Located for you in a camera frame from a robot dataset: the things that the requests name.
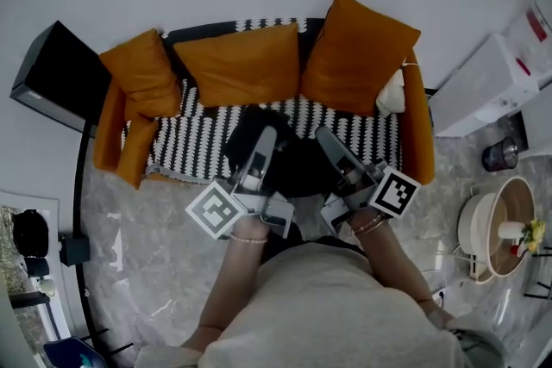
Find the black bag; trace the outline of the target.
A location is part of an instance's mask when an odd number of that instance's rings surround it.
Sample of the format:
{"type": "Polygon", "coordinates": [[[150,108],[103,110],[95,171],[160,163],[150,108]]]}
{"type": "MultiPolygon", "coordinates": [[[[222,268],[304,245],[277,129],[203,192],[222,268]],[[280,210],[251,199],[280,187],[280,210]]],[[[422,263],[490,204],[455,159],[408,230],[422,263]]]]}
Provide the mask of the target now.
{"type": "Polygon", "coordinates": [[[48,226],[35,209],[12,215],[12,238],[16,250],[25,258],[45,258],[48,253],[48,226]]]}

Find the person's right forearm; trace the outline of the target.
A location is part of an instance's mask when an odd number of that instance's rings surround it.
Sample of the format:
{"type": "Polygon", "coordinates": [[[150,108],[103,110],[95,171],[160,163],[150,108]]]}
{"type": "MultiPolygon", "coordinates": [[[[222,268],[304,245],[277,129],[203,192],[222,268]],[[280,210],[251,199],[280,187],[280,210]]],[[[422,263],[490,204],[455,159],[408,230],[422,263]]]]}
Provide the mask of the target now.
{"type": "Polygon", "coordinates": [[[363,209],[348,223],[379,282],[411,297],[436,327],[444,329],[454,317],[434,301],[426,279],[405,253],[385,215],[363,209]]]}

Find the white cabinet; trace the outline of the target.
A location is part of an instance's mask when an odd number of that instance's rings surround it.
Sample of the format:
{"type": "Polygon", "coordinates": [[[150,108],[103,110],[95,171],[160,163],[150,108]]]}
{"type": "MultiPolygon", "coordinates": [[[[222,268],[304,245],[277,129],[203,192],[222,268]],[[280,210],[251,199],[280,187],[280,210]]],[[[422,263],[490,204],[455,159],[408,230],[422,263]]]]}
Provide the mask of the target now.
{"type": "Polygon", "coordinates": [[[500,34],[491,34],[430,98],[434,135],[467,136],[520,108],[539,92],[500,34]]]}

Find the black garment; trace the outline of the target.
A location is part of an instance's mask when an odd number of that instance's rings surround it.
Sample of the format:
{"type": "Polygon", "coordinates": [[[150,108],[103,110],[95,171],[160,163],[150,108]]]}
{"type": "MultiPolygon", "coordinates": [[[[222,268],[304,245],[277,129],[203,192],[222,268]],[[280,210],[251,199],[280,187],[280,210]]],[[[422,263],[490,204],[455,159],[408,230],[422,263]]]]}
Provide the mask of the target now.
{"type": "Polygon", "coordinates": [[[264,185],[287,198],[329,193],[340,180],[338,172],[318,142],[299,138],[289,120],[274,110],[247,106],[223,149],[230,170],[244,166],[262,130],[273,127],[277,140],[264,185]]]}

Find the wide orange cushion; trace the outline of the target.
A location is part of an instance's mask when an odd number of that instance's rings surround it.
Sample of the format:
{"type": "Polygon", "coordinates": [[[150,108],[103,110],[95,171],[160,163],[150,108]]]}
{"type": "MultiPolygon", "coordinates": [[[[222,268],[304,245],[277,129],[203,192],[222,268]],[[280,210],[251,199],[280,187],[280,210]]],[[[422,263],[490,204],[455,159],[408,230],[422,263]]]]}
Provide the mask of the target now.
{"type": "Polygon", "coordinates": [[[296,23],[180,42],[173,48],[206,108],[277,102],[298,92],[296,23]]]}

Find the blue chair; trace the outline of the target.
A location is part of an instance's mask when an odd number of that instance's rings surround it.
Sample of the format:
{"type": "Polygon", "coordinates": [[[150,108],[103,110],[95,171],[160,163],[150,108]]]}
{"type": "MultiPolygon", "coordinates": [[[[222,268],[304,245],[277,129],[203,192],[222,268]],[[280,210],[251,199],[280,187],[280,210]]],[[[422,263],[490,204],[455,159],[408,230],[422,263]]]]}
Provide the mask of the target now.
{"type": "Polygon", "coordinates": [[[75,337],[50,341],[43,349],[55,368],[109,368],[99,352],[75,337]]]}

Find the square orange cushion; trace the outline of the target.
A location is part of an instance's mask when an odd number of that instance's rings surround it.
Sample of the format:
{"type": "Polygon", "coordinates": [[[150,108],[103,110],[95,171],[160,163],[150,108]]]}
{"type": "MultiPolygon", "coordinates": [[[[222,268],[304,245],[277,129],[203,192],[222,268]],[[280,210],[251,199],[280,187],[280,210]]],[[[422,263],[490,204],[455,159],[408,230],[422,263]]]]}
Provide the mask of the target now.
{"type": "Polygon", "coordinates": [[[127,121],[136,115],[153,119],[179,114],[180,81],[156,29],[101,53],[100,59],[125,95],[127,121]]]}
{"type": "Polygon", "coordinates": [[[311,101],[361,116],[405,62],[421,31],[356,0],[333,0],[301,77],[311,101]]]}

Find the black curved floor strip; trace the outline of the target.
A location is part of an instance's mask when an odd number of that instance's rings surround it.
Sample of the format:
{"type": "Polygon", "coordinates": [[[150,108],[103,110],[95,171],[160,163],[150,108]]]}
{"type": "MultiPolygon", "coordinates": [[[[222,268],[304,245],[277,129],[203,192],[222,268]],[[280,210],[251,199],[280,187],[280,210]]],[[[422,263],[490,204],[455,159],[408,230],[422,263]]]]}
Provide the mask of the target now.
{"type": "MultiPolygon", "coordinates": [[[[78,158],[75,171],[74,179],[74,192],[73,192],[73,210],[72,210],[72,233],[73,236],[77,239],[84,237],[81,228],[81,200],[82,200],[82,188],[83,188],[83,177],[85,171],[85,160],[87,155],[87,149],[89,144],[89,139],[91,135],[91,123],[85,121],[83,132],[81,136],[81,141],[78,148],[78,158]]],[[[85,324],[88,329],[88,335],[90,336],[90,341],[92,345],[99,350],[100,352],[106,349],[105,344],[100,339],[100,333],[96,329],[95,323],[93,321],[93,316],[91,313],[90,304],[88,302],[88,297],[85,294],[85,274],[84,267],[82,263],[75,265],[75,272],[77,277],[78,284],[78,293],[80,296],[80,302],[82,310],[85,317],[85,324]]]]}

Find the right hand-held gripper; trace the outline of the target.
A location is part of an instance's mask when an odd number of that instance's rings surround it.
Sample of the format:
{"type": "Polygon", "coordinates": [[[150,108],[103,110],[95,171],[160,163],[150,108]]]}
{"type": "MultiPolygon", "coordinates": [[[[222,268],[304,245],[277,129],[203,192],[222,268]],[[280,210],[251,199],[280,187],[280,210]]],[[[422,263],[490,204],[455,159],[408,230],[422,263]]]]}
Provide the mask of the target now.
{"type": "Polygon", "coordinates": [[[373,209],[391,218],[402,218],[417,195],[420,183],[389,166],[383,159],[364,165],[328,128],[319,127],[316,140],[332,166],[342,177],[330,193],[321,217],[332,234],[353,213],[373,209]]]}

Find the person's left forearm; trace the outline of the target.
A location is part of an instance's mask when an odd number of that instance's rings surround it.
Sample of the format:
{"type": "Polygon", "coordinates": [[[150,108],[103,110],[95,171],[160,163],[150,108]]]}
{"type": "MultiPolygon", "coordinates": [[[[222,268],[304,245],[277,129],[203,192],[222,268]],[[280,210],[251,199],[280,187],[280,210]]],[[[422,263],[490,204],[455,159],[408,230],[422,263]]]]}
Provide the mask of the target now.
{"type": "Polygon", "coordinates": [[[204,352],[247,306],[254,293],[268,232],[269,227],[257,216],[245,216],[234,224],[198,326],[184,348],[204,352]]]}

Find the black white patterned throw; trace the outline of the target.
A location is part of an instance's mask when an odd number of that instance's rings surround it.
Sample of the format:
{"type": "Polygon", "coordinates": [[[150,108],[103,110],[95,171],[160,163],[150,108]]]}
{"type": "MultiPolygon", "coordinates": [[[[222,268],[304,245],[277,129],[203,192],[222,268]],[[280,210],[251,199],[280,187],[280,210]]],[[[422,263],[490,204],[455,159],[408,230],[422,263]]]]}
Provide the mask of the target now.
{"type": "MultiPolygon", "coordinates": [[[[218,37],[236,32],[292,23],[290,18],[247,19],[183,28],[164,34],[163,42],[173,61],[178,61],[174,45],[180,42],[218,37]]],[[[146,174],[162,174],[179,181],[207,184],[213,178],[231,174],[224,145],[244,112],[242,106],[205,108],[199,102],[198,87],[182,62],[183,97],[180,114],[161,118],[147,159],[146,174]]],[[[264,104],[286,118],[299,138],[312,139],[320,126],[334,132],[363,162],[383,159],[401,169],[403,155],[396,115],[380,113],[364,117],[336,111],[303,96],[264,104]]]]}

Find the black floor box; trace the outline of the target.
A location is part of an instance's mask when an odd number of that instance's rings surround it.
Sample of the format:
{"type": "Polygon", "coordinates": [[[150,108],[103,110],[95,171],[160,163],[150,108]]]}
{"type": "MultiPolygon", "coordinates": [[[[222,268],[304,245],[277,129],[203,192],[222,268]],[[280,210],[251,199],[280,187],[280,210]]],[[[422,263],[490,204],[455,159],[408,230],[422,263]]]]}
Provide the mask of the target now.
{"type": "Polygon", "coordinates": [[[58,234],[60,262],[66,267],[82,265],[91,259],[89,238],[83,234],[58,234]]]}

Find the orange sofa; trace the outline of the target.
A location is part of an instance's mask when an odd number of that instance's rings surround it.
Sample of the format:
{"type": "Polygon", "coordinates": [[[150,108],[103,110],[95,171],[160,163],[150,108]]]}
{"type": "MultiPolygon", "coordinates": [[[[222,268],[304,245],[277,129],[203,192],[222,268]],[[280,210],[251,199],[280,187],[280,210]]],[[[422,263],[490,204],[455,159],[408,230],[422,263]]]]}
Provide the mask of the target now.
{"type": "MultiPolygon", "coordinates": [[[[170,58],[172,70],[179,78],[183,97],[183,73],[178,61],[170,58]]],[[[417,59],[408,56],[402,66],[405,78],[405,112],[394,114],[398,118],[403,165],[400,171],[420,184],[430,183],[435,176],[434,144],[427,96],[417,59]]],[[[103,103],[97,125],[93,149],[93,164],[102,171],[111,172],[134,187],[143,179],[173,180],[159,173],[146,174],[147,159],[161,118],[136,115],[127,121],[124,114],[125,95],[111,76],[110,86],[103,103]]]]}

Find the white cloth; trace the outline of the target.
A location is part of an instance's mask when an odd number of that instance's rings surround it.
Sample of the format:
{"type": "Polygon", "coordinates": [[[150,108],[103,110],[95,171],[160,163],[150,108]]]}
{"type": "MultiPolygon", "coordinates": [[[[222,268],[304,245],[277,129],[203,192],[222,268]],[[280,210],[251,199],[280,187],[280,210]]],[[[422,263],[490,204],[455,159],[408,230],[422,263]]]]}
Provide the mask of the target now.
{"type": "Polygon", "coordinates": [[[401,69],[382,88],[375,103],[379,113],[385,118],[405,112],[405,81],[401,69]]]}

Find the white box with red label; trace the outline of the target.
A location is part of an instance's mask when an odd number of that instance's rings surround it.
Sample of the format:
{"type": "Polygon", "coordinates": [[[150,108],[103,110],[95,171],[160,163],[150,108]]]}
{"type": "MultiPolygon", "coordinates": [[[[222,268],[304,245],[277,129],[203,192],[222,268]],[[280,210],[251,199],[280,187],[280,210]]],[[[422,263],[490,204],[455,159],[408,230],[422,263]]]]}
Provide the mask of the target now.
{"type": "Polygon", "coordinates": [[[530,0],[507,26],[505,39],[540,89],[552,82],[552,0],[530,0]]]}

